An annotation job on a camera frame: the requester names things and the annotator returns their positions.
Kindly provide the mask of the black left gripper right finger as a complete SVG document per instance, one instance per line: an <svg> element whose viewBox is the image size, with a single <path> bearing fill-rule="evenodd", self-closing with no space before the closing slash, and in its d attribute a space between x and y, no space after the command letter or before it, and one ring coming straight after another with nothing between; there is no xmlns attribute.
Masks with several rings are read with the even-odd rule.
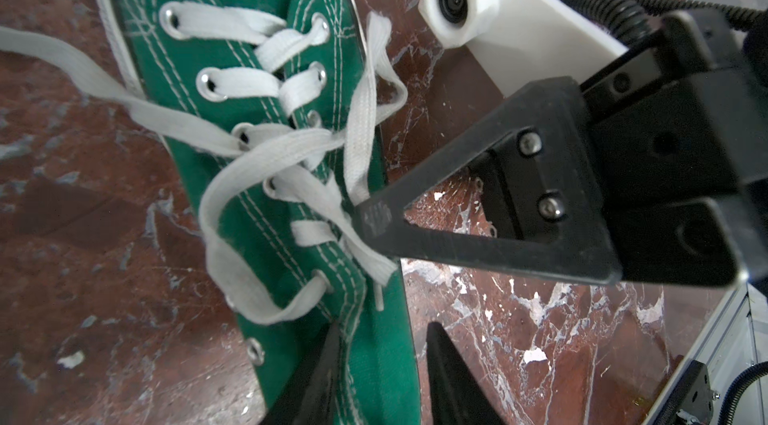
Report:
<svg viewBox="0 0 768 425"><path fill-rule="evenodd" d="M504 423L439 322L426 333L427 371L433 423L483 425Z"/></svg>

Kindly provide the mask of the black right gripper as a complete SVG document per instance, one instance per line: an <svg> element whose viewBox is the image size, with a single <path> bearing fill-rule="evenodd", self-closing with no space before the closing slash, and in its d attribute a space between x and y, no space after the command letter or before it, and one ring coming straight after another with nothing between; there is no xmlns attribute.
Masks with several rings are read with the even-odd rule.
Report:
<svg viewBox="0 0 768 425"><path fill-rule="evenodd" d="M667 13L582 93L623 279L765 279L767 88L724 15Z"/></svg>

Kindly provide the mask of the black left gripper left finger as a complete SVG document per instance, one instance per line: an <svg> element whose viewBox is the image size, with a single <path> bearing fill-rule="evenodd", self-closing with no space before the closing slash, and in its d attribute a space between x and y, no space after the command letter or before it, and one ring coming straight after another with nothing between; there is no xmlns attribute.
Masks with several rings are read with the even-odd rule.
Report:
<svg viewBox="0 0 768 425"><path fill-rule="evenodd" d="M339 324L325 325L260 424L333 424L341 345Z"/></svg>

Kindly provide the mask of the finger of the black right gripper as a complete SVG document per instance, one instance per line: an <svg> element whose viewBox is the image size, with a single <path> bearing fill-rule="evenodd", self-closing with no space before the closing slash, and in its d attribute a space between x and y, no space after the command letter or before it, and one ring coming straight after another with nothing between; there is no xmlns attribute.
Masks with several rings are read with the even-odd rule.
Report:
<svg viewBox="0 0 768 425"><path fill-rule="evenodd" d="M586 103L570 77L533 81L393 184L357 205L355 231L388 256L592 285L622 266L602 214L586 140ZM405 213L469 170L492 236L421 228Z"/></svg>

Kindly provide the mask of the white shoelace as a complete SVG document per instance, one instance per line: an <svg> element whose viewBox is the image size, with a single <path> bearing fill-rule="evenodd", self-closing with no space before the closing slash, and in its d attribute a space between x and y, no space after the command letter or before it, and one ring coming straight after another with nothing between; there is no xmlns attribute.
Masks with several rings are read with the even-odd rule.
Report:
<svg viewBox="0 0 768 425"><path fill-rule="evenodd" d="M326 72L318 63L285 80L276 76L276 71L296 55L328 41L330 27L321 15L315 15L311 28L303 33L259 10L172 1L162 7L158 21L176 39L236 40L254 46L258 68L207 67L199 71L196 86L209 101L275 98L286 114L292 114L317 99L326 84ZM161 136L228 159L227 166L208 185L198 208L207 271L237 312L253 323L271 325L304 316L332 286L323 273L315 272L287 306L279 307L246 261L219 235L225 206L256 185L262 185L276 199L303 203L314 211L314 219L291 226L300 246L340 240L378 287L387 285L395 272L390 259L363 242L342 208L344 199L357 204L369 197L375 129L407 99L407 89L386 53L390 36L389 19L371 13L364 71L351 98L346 126L338 132L321 127L297 130L272 123L225 131L203 118L137 96L87 55L59 39L4 28L1 48L58 67L78 89L122 104L134 122Z"/></svg>

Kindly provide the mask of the green canvas sneaker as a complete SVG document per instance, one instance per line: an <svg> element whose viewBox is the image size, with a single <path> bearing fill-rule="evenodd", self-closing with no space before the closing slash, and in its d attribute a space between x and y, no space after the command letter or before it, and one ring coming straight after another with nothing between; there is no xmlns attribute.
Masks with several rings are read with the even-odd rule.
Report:
<svg viewBox="0 0 768 425"><path fill-rule="evenodd" d="M353 209L385 185L378 125L407 90L390 21L353 0L97 0L128 89L181 176L207 271L276 411L325 327L334 424L417 424L398 263Z"/></svg>

